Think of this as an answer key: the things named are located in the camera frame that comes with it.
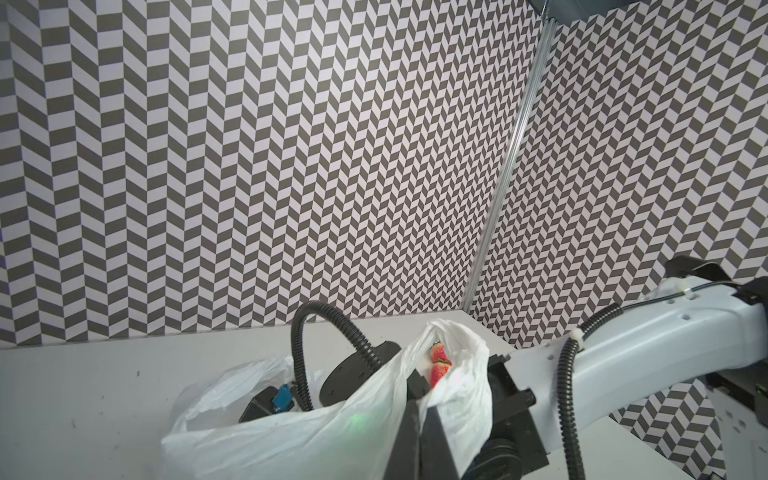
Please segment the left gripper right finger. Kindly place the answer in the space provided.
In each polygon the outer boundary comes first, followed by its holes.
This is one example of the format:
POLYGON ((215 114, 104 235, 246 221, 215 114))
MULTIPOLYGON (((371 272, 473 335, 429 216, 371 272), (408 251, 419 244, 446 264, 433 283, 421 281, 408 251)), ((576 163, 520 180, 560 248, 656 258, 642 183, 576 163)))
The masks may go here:
POLYGON ((427 409, 419 439, 422 480, 459 480, 459 474, 436 407, 427 409))

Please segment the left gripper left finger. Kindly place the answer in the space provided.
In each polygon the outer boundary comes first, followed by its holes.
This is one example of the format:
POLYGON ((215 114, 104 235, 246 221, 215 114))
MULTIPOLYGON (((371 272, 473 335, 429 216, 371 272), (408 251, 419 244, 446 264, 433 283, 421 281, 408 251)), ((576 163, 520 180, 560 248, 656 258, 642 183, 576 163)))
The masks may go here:
POLYGON ((417 480, 420 470, 420 421, 415 400, 406 403, 384 480, 417 480))

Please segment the white plastic bag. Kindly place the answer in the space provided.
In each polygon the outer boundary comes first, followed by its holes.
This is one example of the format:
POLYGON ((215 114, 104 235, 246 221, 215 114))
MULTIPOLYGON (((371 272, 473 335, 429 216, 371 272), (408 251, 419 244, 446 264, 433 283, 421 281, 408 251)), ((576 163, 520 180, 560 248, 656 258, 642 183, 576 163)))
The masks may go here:
POLYGON ((381 479, 406 406, 406 380, 441 341, 453 365, 421 400, 436 408, 454 466, 464 474, 492 430, 489 349, 449 320, 430 322, 349 399, 309 412, 237 421, 247 398, 294 377, 289 356, 233 367, 187 387, 161 440, 162 479, 381 479))

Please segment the red yellow fake peach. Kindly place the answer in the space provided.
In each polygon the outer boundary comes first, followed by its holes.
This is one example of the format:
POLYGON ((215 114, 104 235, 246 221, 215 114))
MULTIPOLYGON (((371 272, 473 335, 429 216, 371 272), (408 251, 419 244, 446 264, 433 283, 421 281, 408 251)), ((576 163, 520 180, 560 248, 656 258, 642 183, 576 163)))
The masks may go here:
POLYGON ((445 352, 445 346, 442 342, 435 342, 430 348, 430 359, 433 364, 451 365, 452 362, 445 352))

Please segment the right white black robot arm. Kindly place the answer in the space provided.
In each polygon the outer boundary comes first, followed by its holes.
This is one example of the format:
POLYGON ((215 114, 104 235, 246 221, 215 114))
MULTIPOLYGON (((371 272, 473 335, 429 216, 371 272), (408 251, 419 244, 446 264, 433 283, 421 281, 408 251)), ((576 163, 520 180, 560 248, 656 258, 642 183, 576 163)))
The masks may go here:
POLYGON ((395 389, 398 432, 385 460, 388 479, 519 479, 561 449, 568 476, 586 475, 579 431, 637 398, 767 359, 767 281, 733 282, 714 263, 688 256, 667 262, 665 280, 644 300, 611 304, 564 336, 492 355, 469 329, 435 322, 434 372, 420 378, 417 350, 373 346, 337 308, 303 305, 291 328, 296 398, 310 407, 303 327, 316 315, 334 325, 354 353, 328 378, 349 406, 364 389, 395 389))

